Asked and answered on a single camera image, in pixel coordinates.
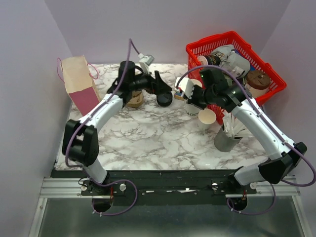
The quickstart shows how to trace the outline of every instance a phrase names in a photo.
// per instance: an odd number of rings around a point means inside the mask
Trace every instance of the marble table surface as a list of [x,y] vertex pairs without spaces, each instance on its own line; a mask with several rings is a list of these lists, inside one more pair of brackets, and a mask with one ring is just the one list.
[[[95,83],[103,98],[118,75],[119,65],[95,66],[100,74]],[[152,64],[150,70],[158,70],[161,78],[173,87],[175,78],[186,72],[187,65]],[[98,158],[105,169],[235,169],[265,158],[265,151],[255,138],[243,138],[229,153],[217,150],[213,138],[220,125],[215,123],[209,130],[199,130],[198,119],[185,114],[183,101],[174,99],[169,107],[162,108],[156,96],[144,92],[144,99],[138,109],[123,108],[99,132]],[[80,117],[73,104],[69,118]],[[55,167],[69,169],[61,153]]]

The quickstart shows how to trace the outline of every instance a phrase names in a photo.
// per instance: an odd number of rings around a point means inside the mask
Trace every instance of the pink cable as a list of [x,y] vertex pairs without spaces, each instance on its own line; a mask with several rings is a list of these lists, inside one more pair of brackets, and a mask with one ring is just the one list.
[[98,70],[91,64],[91,63],[87,63],[87,66],[88,65],[90,65],[91,67],[93,67],[94,68],[94,70],[97,72],[97,77],[96,78],[94,78],[92,75],[91,75],[91,73],[89,73],[89,76],[91,76],[93,79],[98,79],[99,78],[99,72],[98,72]]
[[63,64],[61,63],[61,59],[60,59],[60,58],[57,58],[57,74],[58,74],[60,80],[62,80],[63,83],[65,83],[65,82],[64,82],[64,79],[62,79],[61,76],[59,75],[59,61],[60,61],[61,71],[64,72]]

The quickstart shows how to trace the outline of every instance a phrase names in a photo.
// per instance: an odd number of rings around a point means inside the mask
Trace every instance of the white label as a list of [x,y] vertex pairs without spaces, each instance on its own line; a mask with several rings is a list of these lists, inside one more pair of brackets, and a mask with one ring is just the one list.
[[238,78],[243,72],[244,70],[238,66],[235,66],[235,68],[232,70],[232,74],[234,75],[235,78]]

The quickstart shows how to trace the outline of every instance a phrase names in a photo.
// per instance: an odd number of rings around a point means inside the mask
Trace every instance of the brown jar lid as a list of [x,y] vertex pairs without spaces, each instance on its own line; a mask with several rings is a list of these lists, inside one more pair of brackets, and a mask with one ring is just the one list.
[[250,71],[247,74],[246,79],[247,83],[257,90],[267,89],[271,83],[270,77],[259,70]]

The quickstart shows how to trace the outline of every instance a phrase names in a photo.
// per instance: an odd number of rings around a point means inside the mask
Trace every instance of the gray wall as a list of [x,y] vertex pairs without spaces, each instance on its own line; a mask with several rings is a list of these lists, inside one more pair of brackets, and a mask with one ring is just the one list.
[[73,55],[126,58],[127,39],[156,62],[185,63],[185,47],[237,31],[260,53],[290,0],[45,0]]
[[2,0],[0,21],[0,235],[23,237],[65,126],[56,68],[71,53],[42,0]]
[[[303,141],[307,158],[316,166],[316,2],[292,0],[261,56],[287,82],[287,89],[266,103],[267,113],[287,135]],[[299,183],[311,181],[312,172],[302,161],[295,173]],[[316,236],[315,185],[301,188],[310,226]]]

